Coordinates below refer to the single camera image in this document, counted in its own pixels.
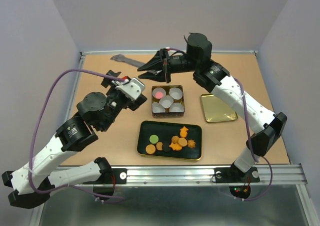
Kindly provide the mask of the pink round cookie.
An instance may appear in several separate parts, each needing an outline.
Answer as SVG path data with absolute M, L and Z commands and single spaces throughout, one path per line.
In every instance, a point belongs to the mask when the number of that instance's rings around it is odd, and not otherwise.
M 156 97 L 157 99 L 161 99 L 163 96 L 164 96 L 164 94 L 163 94 L 162 92 L 156 92 L 156 93 L 155 93 L 155 97 Z

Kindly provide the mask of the metal tongs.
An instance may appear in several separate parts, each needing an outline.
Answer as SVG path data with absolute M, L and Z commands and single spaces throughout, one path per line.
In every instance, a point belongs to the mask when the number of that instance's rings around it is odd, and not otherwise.
M 122 62 L 122 63 L 129 64 L 129 65 L 134 66 L 136 68 L 140 68 L 145 64 L 143 62 L 128 58 L 122 54 L 113 55 L 110 59 L 113 61 L 116 61 L 116 62 Z

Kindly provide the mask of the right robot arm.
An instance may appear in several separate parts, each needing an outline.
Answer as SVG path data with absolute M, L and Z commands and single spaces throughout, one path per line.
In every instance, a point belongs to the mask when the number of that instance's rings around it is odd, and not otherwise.
M 288 118 L 283 112 L 265 108 L 224 66 L 211 59 L 212 43 L 205 35 L 191 33 L 185 42 L 186 51 L 178 55 L 169 54 L 169 48 L 158 50 L 138 68 L 142 72 L 139 78 L 169 83 L 174 73 L 192 72 L 198 85 L 225 102 L 245 121 L 246 147 L 230 168 L 232 179 L 241 181 L 281 137 Z

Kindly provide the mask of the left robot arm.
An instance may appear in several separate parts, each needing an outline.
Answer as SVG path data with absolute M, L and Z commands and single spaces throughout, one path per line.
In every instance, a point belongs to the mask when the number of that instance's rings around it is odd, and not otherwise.
M 76 114 L 57 129 L 39 153 L 31 151 L 23 167 L 2 174 L 4 185 L 12 189 L 8 195 L 11 206 L 32 209 L 56 191 L 77 189 L 87 182 L 115 185 L 116 175 L 104 157 L 73 169 L 57 170 L 61 163 L 97 141 L 97 132 L 107 131 L 121 110 L 134 111 L 147 100 L 143 95 L 145 85 L 137 78 L 121 77 L 113 71 L 102 78 L 106 93 L 87 94 L 77 104 Z

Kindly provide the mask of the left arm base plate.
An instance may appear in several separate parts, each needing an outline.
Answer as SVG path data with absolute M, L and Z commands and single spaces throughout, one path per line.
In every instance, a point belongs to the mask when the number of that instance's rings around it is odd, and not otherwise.
M 87 181 L 84 184 L 126 184 L 127 183 L 127 169 L 126 168 L 112 168 L 111 172 L 104 173 L 95 181 Z

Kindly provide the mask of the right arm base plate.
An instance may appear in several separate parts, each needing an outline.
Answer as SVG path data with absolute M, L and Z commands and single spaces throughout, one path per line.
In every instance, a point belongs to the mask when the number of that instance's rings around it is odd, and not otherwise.
M 260 182 L 258 169 L 252 167 L 248 172 L 242 172 L 233 166 L 218 167 L 214 169 L 214 178 L 216 183 L 245 183 Z

